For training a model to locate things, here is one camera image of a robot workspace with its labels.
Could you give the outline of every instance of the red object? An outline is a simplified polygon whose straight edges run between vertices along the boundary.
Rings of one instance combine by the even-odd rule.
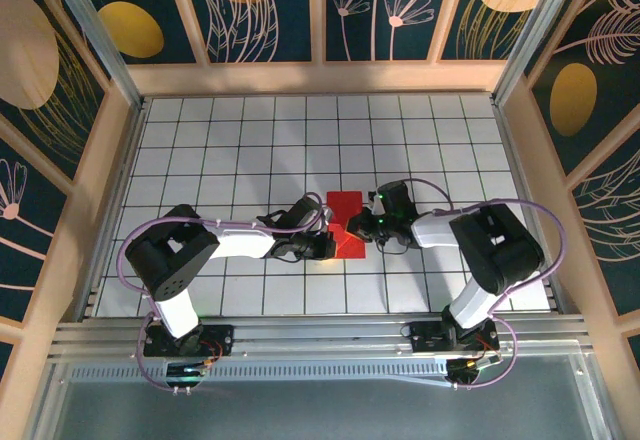
[[[333,212],[329,231],[336,242],[334,258],[366,258],[364,242],[347,232],[347,222],[362,211],[362,192],[327,192],[327,206]]]

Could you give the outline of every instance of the red block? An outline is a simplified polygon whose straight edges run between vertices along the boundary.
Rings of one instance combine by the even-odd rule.
[[[347,232],[349,219],[362,211],[362,192],[327,192],[327,206],[333,212],[329,231],[336,242],[335,258],[365,258],[364,242]]]

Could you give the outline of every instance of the white grid floor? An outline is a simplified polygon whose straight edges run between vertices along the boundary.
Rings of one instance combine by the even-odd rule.
[[[489,98],[155,99],[91,314],[147,313],[146,301],[115,277],[115,256],[133,228],[179,203],[205,218],[251,220],[288,208],[305,191],[324,198],[361,190],[366,199],[376,185],[408,176],[437,183],[457,206],[516,196]],[[424,185],[412,193],[419,211],[446,207]],[[125,275],[133,275],[128,264]],[[468,277],[455,248],[383,257],[368,245],[363,260],[213,260],[189,289],[196,311],[208,316],[438,312]],[[545,287],[518,292],[504,308],[548,310]]]

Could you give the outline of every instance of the grid tile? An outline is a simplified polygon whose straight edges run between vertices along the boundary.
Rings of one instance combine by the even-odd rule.
[[[148,122],[94,315],[149,311],[117,282],[117,249],[136,226],[179,203],[204,218],[251,221],[290,208],[305,191],[325,199],[329,191],[361,191],[364,202],[377,185],[407,177],[434,182],[456,207],[516,195],[483,95],[156,99]],[[419,212],[447,208],[424,184],[412,183],[411,192]],[[512,210],[522,218],[520,207]],[[365,259],[293,264],[213,259],[192,282],[192,301],[200,315],[440,311],[469,276],[457,247],[391,255],[403,250],[391,240],[384,249],[383,256],[367,244]],[[124,273],[139,282],[128,262]],[[542,285],[503,308],[512,305],[549,308]]]

